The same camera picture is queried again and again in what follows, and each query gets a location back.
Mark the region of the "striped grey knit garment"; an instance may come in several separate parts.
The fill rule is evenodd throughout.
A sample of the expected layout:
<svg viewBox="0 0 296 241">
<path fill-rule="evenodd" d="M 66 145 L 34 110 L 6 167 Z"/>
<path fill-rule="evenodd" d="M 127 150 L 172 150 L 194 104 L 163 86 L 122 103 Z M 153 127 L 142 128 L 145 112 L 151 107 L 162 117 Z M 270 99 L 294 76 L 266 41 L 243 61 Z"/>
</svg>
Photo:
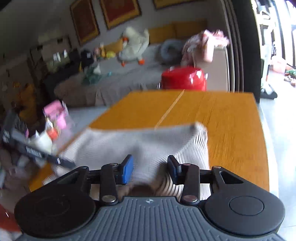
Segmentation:
<svg viewBox="0 0 296 241">
<path fill-rule="evenodd" d="M 181 197 L 183 186 L 173 184 L 167 172 L 167 158 L 173 155 L 179 163 L 190 163 L 208 170 L 208 135 L 201 123 L 143 130 L 103 131 L 85 129 L 60 157 L 76 166 L 98 170 L 109 163 L 121 163 L 133 156 L 133 172 L 126 185 L 117 187 L 118 197 Z"/>
</svg>

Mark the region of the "pink toy box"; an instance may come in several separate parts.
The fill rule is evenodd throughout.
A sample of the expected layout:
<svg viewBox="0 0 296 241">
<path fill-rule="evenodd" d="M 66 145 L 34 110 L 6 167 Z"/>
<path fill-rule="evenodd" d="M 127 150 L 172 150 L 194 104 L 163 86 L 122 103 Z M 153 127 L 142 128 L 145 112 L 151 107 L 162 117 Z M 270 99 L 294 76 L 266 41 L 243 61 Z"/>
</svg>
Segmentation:
<svg viewBox="0 0 296 241">
<path fill-rule="evenodd" d="M 68 108 L 63 101 L 55 100 L 43 108 L 43 113 L 51 122 L 55 122 L 60 130 L 67 127 Z"/>
</svg>

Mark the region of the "green plush toy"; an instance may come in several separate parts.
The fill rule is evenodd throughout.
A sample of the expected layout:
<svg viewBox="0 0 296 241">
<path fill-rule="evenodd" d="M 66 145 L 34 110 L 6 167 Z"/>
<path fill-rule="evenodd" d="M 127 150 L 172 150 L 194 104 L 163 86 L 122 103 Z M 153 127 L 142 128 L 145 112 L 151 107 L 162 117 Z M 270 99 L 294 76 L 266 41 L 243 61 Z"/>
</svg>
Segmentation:
<svg viewBox="0 0 296 241">
<path fill-rule="evenodd" d="M 97 84 L 100 80 L 110 77 L 112 72 L 102 73 L 100 64 L 96 64 L 84 68 L 83 74 L 82 84 L 89 86 Z"/>
</svg>

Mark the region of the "grey sofa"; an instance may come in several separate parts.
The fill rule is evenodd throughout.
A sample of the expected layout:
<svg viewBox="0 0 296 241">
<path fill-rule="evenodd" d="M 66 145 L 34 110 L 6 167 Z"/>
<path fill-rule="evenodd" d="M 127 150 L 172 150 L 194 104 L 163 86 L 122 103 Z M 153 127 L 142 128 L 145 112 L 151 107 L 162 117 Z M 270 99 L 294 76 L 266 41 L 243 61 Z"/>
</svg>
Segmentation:
<svg viewBox="0 0 296 241">
<path fill-rule="evenodd" d="M 69 77 L 59 83 L 55 96 L 62 99 L 68 107 L 111 106 L 121 100 L 131 91 L 158 89 L 162 73 L 178 65 L 163 64 L 159 58 L 161 44 L 149 45 L 143 53 L 144 65 L 136 61 L 121 66 L 116 58 L 101 61 L 102 73 L 112 72 L 108 78 L 97 84 L 85 86 L 82 84 L 83 72 Z"/>
</svg>

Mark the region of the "small yellow plush toys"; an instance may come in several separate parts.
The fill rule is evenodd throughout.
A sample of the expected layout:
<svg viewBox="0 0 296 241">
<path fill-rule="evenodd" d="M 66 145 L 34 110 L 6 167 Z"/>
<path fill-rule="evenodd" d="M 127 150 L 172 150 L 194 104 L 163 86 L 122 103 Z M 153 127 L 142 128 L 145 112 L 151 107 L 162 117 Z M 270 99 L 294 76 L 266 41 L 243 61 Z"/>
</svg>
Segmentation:
<svg viewBox="0 0 296 241">
<path fill-rule="evenodd" d="M 110 59 L 115 58 L 116 53 L 113 51 L 107 51 L 104 47 L 104 44 L 101 43 L 99 47 L 94 49 L 93 59 L 94 61 L 102 60 L 102 59 Z"/>
</svg>

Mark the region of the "grey round cushion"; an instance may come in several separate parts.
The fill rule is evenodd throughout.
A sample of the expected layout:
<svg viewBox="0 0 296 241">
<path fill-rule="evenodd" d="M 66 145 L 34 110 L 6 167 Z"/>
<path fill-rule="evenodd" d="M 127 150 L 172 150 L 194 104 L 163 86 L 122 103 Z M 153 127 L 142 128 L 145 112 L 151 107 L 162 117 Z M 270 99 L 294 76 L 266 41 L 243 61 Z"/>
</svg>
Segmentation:
<svg viewBox="0 0 296 241">
<path fill-rule="evenodd" d="M 182 60 L 182 50 L 185 41 L 168 39 L 163 42 L 159 49 L 159 58 L 163 64 L 178 65 Z"/>
</svg>

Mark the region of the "white goose plush toy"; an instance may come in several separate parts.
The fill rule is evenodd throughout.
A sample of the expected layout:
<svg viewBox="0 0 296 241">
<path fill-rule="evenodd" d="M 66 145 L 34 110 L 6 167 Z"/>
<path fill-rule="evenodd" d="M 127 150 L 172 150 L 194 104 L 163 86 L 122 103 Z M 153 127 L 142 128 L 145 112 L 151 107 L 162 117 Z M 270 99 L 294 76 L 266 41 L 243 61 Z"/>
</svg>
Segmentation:
<svg viewBox="0 0 296 241">
<path fill-rule="evenodd" d="M 121 66 L 126 62 L 137 61 L 139 65 L 144 65 L 143 53 L 149 46 L 149 31 L 144 29 L 142 33 L 133 27 L 127 27 L 122 34 L 122 50 L 118 54 Z"/>
</svg>

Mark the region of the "yellow sofa cushion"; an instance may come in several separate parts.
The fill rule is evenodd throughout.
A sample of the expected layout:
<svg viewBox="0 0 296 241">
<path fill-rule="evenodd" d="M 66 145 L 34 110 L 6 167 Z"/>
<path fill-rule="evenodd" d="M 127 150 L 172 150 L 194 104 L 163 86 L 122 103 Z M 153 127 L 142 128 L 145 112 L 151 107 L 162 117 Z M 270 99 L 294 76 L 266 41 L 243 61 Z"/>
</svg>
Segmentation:
<svg viewBox="0 0 296 241">
<path fill-rule="evenodd" d="M 168 39 L 185 40 L 206 30 L 207 21 L 172 22 L 161 27 L 149 29 L 149 43 L 158 44 Z"/>
</svg>

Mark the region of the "gold framed red picture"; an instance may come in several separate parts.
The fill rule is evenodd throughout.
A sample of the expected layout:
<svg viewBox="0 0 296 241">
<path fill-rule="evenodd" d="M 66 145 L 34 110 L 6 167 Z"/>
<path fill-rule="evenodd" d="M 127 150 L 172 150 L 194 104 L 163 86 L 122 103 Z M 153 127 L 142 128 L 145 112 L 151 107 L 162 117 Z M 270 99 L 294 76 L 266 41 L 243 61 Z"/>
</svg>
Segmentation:
<svg viewBox="0 0 296 241">
<path fill-rule="evenodd" d="M 108 30 L 142 15 L 136 0 L 100 0 Z"/>
</svg>

